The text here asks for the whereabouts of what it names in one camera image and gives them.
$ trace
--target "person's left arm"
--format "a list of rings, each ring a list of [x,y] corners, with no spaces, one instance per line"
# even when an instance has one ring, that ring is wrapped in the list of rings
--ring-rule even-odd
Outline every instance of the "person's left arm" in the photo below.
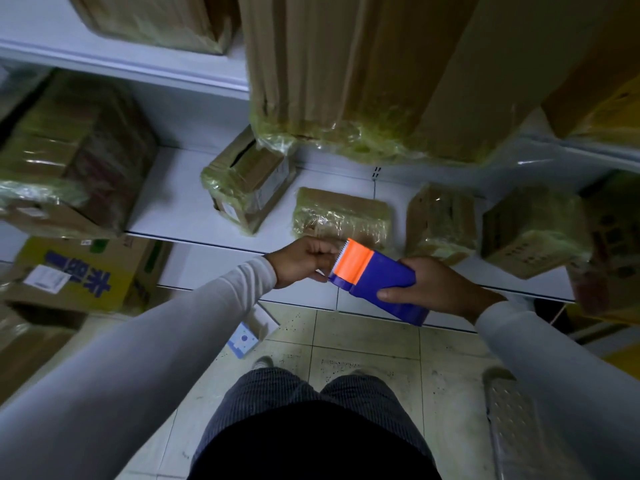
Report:
[[[337,252],[303,237],[93,341],[0,411],[0,478],[113,480],[258,299],[325,282]]]

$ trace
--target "white long-sleeve shirt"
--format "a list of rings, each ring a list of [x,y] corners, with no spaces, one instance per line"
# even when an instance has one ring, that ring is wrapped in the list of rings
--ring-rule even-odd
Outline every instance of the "white long-sleeve shirt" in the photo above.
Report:
[[[255,258],[94,340],[0,412],[0,478],[115,478],[275,283]],[[640,471],[640,382],[507,301],[476,328],[583,462]]]

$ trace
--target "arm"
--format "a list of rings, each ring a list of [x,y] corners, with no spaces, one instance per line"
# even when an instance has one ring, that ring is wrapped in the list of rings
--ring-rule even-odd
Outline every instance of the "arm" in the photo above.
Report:
[[[0,413],[0,478],[108,479],[178,407],[257,300],[326,278],[337,249],[302,238],[96,339]]]
[[[459,315],[476,330],[567,440],[582,463],[603,478],[640,469],[640,381],[604,362],[535,313],[469,282],[431,258],[403,263],[416,272],[409,288],[379,298]]]

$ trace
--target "pants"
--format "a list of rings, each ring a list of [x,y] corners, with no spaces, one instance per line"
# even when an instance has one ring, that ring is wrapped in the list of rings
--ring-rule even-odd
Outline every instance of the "pants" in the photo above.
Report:
[[[250,416],[304,401],[329,401],[354,411],[433,460],[420,431],[382,380],[350,374],[332,380],[322,391],[316,392],[308,382],[291,372],[266,367],[247,372],[227,391],[204,431],[191,464],[224,428]]]

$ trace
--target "hand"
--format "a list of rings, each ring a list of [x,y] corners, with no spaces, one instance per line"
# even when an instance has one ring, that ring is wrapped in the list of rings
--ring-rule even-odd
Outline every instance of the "hand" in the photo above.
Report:
[[[304,278],[326,283],[338,254],[340,249],[334,243],[306,235],[264,257],[276,272],[276,288],[284,288]]]
[[[408,288],[386,288],[378,291],[378,298],[388,303],[412,303],[433,310],[465,318],[476,324],[489,306],[505,297],[485,290],[460,276],[434,258],[400,259],[415,271],[416,283]]]

